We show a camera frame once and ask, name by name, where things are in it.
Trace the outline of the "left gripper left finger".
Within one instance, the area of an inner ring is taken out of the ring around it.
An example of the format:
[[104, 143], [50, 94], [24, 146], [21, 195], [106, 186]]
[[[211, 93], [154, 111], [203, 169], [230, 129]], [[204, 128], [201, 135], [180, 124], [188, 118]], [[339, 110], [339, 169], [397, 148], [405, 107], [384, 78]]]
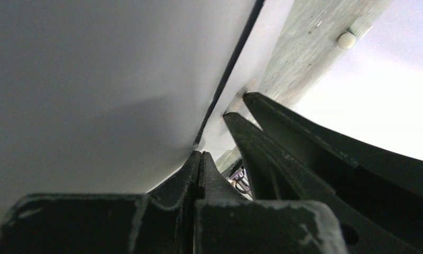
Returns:
[[0, 224], [0, 253], [192, 253], [201, 154], [146, 194], [32, 194]]

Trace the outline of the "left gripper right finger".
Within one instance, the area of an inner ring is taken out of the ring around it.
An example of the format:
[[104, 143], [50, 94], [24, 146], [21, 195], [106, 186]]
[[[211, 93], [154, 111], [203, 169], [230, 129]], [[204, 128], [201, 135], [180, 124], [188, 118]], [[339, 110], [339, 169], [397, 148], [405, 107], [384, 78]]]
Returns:
[[250, 201], [201, 154], [195, 253], [348, 253], [339, 221], [318, 201]]

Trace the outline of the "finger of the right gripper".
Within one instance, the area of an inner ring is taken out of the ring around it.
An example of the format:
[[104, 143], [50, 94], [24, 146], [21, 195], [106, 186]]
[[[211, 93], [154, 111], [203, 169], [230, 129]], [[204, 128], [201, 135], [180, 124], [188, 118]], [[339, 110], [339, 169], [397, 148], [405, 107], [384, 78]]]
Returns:
[[401, 189], [423, 198], [423, 161], [375, 147], [323, 127], [256, 92], [243, 101], [263, 132], [297, 158], [314, 160], [330, 155], [349, 166], [363, 168]]
[[351, 253], [423, 253], [422, 196], [304, 135], [288, 118], [278, 137], [238, 113], [224, 120], [255, 199], [324, 203]]

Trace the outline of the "grey envelope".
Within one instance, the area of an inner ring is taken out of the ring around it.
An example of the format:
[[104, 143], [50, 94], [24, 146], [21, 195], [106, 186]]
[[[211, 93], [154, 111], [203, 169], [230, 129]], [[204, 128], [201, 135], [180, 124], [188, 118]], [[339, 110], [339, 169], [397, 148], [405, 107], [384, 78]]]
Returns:
[[0, 223], [32, 193], [145, 193], [257, 87], [292, 1], [0, 1]]

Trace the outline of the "white glue stick cap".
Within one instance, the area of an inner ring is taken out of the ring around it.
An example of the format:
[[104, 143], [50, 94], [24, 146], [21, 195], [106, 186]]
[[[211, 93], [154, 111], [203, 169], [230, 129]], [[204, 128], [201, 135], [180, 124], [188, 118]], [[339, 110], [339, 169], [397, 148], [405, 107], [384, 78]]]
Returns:
[[337, 44], [341, 49], [348, 50], [355, 47], [357, 37], [350, 32], [343, 33], [337, 39]]

